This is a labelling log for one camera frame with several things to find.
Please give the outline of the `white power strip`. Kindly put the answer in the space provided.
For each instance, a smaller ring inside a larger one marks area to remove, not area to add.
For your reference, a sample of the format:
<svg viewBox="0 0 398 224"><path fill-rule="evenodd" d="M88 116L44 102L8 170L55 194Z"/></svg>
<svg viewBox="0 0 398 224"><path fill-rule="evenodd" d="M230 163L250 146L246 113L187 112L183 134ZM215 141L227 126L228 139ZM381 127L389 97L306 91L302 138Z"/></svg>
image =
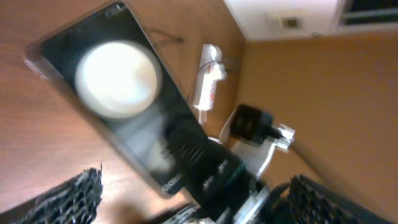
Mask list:
<svg viewBox="0 0 398 224"><path fill-rule="evenodd" d="M221 49L212 44L205 44L202 48L193 96L193 107L201 111L208 111L213 107L218 81L210 78L208 67L215 62L222 62Z"/></svg>

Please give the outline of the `white USB charger plug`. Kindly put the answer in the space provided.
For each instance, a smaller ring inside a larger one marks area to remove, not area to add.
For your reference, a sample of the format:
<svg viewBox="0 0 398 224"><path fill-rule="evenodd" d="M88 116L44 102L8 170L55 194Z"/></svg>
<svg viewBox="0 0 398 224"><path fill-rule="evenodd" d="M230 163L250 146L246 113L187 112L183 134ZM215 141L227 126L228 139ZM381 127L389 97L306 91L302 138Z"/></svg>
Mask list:
<svg viewBox="0 0 398 224"><path fill-rule="evenodd" d="M208 75L214 81L224 80L227 76L222 62L215 62L208 67Z"/></svg>

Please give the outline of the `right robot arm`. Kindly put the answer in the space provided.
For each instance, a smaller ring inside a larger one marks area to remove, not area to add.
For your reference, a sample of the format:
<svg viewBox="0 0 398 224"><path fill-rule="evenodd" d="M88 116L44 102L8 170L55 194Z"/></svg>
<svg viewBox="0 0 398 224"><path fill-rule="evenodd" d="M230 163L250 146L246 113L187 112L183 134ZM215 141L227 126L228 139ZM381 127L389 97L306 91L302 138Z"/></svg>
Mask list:
<svg viewBox="0 0 398 224"><path fill-rule="evenodd" d="M189 220L232 223L250 196L265 186L236 154L206 136L169 126L164 138L177 172L172 190L186 189L197 203Z"/></svg>

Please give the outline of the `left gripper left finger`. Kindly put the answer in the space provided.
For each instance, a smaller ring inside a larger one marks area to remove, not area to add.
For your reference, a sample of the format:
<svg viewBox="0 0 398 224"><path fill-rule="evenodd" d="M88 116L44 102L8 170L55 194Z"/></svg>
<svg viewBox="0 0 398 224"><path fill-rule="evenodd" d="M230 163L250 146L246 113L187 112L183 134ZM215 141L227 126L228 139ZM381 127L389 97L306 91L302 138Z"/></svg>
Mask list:
<svg viewBox="0 0 398 224"><path fill-rule="evenodd" d="M102 168L91 167L9 209L9 223L92 223L102 193Z"/></svg>

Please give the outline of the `black smartphone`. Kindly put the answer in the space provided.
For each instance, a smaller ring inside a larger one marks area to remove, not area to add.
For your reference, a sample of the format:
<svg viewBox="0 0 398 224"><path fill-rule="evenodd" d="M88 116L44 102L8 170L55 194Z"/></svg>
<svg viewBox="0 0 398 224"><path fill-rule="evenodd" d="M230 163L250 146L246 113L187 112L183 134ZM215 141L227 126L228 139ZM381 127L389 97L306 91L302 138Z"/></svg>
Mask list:
<svg viewBox="0 0 398 224"><path fill-rule="evenodd" d="M161 196L186 189L202 202L215 194L218 147L125 2L34 41L25 60Z"/></svg>

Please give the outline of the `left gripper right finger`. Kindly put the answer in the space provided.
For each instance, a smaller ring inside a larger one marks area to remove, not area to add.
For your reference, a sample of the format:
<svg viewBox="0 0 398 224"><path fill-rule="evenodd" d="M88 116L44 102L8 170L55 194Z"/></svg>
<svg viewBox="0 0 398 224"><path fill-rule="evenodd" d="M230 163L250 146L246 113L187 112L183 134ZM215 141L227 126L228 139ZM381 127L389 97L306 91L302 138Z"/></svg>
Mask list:
<svg viewBox="0 0 398 224"><path fill-rule="evenodd" d="M264 223L392 224L304 175L270 192Z"/></svg>

